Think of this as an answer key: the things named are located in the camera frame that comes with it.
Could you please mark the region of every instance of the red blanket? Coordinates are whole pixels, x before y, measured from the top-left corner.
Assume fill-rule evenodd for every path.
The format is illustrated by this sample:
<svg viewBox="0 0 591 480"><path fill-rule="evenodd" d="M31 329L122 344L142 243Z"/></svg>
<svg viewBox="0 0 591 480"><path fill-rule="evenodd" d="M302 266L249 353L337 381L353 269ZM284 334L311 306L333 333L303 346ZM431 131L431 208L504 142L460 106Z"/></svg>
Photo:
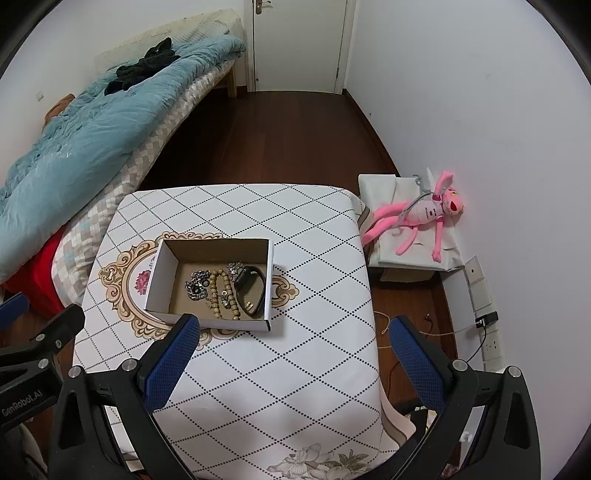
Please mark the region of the red blanket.
<svg viewBox="0 0 591 480"><path fill-rule="evenodd" d="M47 318L52 318L64 309L53 285L51 264L65 229L64 225L54 233L41 251L4 284L12 293L23 292L33 310Z"/></svg>

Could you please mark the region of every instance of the light switch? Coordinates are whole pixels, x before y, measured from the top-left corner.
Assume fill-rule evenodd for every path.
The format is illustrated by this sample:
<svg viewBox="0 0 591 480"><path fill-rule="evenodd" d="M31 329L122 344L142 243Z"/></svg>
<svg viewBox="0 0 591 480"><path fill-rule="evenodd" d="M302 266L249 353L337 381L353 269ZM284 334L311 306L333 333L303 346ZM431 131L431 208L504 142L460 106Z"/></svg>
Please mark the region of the light switch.
<svg viewBox="0 0 591 480"><path fill-rule="evenodd" d="M484 308L482 308L480 310L475 310L474 311L474 316L476 318L480 318L480 317L482 317L484 315L488 315L489 313L493 313L495 311L496 311L495 306L492 303L490 303L486 307L484 307Z"/></svg>
<svg viewBox="0 0 591 480"><path fill-rule="evenodd" d="M485 278L470 285L470 296L472 297L472 306L474 311L482 310L492 303L491 292L488 289L488 282Z"/></svg>
<svg viewBox="0 0 591 480"><path fill-rule="evenodd" d="M484 273L482 272L482 267L480 266L477 256L468 260L464 269L466 271L466 277L468 278L468 284L470 285L484 278Z"/></svg>

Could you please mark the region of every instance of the blue gripper pad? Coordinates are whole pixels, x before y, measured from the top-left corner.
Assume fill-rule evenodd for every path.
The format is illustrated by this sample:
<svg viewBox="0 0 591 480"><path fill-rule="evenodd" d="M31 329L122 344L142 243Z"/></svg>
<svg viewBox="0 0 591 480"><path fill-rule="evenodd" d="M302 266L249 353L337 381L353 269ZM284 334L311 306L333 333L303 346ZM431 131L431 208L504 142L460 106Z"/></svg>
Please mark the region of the blue gripper pad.
<svg viewBox="0 0 591 480"><path fill-rule="evenodd" d="M18 293L0 304L0 330L10 326L17 318L29 309L29 299L23 293Z"/></svg>
<svg viewBox="0 0 591 480"><path fill-rule="evenodd" d="M390 345L421 402L441 413L446 404L444 381L412 334L396 317L389 327Z"/></svg>
<svg viewBox="0 0 591 480"><path fill-rule="evenodd" d="M199 321L193 315L188 317L190 317L188 321L146 377L144 406L150 414L166 405L178 379L181 378L185 367L199 345Z"/></svg>

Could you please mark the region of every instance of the baseboard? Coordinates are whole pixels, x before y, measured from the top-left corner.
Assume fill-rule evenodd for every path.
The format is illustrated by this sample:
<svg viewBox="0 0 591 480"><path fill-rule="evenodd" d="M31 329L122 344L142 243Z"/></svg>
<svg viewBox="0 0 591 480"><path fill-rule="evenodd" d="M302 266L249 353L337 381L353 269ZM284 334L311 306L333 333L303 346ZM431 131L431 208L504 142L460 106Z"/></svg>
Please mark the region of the baseboard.
<svg viewBox="0 0 591 480"><path fill-rule="evenodd" d="M386 147L384 147L382 140L380 139L380 137L378 136L378 134L376 133L376 131L372 127L372 124L369 123L369 120L367 119L367 117L365 116L365 114L363 113L363 111L361 110L359 105L357 105L357 102L355 101L355 99L353 97L351 97L351 94L347 91L346 88L343 89L343 95L347 98L351 107L353 108L353 110L355 110L355 113L357 114L357 116L361 120L361 123L363 124L363 128L365 128L365 131L367 132L369 139L371 140L371 143L374 145L374 148L377 150L377 152L379 154L382 164L384 165L384 168L386 169L386 173L393 173L396 176L400 176L400 174L398 173L398 169L396 168L396 165L394 164L392 157L390 157L388 150L386 150Z"/></svg>

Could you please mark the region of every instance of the cable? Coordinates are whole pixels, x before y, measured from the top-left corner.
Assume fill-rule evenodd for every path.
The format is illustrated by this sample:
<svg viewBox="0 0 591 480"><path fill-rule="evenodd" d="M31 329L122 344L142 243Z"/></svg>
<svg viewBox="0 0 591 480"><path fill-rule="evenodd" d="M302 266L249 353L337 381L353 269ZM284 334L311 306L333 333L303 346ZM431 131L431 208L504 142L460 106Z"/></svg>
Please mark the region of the cable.
<svg viewBox="0 0 591 480"><path fill-rule="evenodd" d="M429 331L428 332L424 332L425 334L431 333L433 331L433 327L435 327L433 320L431 318L431 316L427 313L425 315L425 321L429 322Z"/></svg>
<svg viewBox="0 0 591 480"><path fill-rule="evenodd" d="M377 311L375 311L375 310L374 310L374 313L377 313L377 314L383 315L384 317L386 317L386 318L389 320L389 322L388 322L388 326L387 326L387 327L386 327L384 330L382 330L382 335L383 335L383 334L384 334L384 333L386 333L386 332L388 331L388 329L390 328L390 323L392 322L392 320L390 320L390 317L389 317L388 315L386 315L385 313L382 313L382 312L377 312ZM475 325L468 325L467 327L464 327L464 328L462 328L462 329L460 329L460 330L456 330L456 331L454 331L454 332L447 332L447 333L430 333L430 332L421 332L421 331L419 331L419 333L422 333L423 335L429 335L429 336L431 336L431 337L444 337L444 336L446 336L446 335L454 335L455 333L461 333L461 332L464 332L464 331L466 331L466 330L468 330L469 328L472 328L472 327L474 327L474 326L475 326Z"/></svg>
<svg viewBox="0 0 591 480"><path fill-rule="evenodd" d="M400 361L396 362L396 364L392 367L392 370L390 370L390 373L388 374L388 392L386 393L386 397L389 399L390 398L390 391L392 390L392 374L394 373L394 370L396 370L396 367L400 365Z"/></svg>
<svg viewBox="0 0 591 480"><path fill-rule="evenodd" d="M484 329L484 338L482 339L482 342L480 343L480 347L478 347L478 349L476 350L476 352L474 352L472 354L472 356L468 360L466 360L466 363L469 363L470 360L472 360L476 356L476 354L478 352L480 352L480 350L482 349L482 346L484 345L484 342L486 342L486 328Z"/></svg>

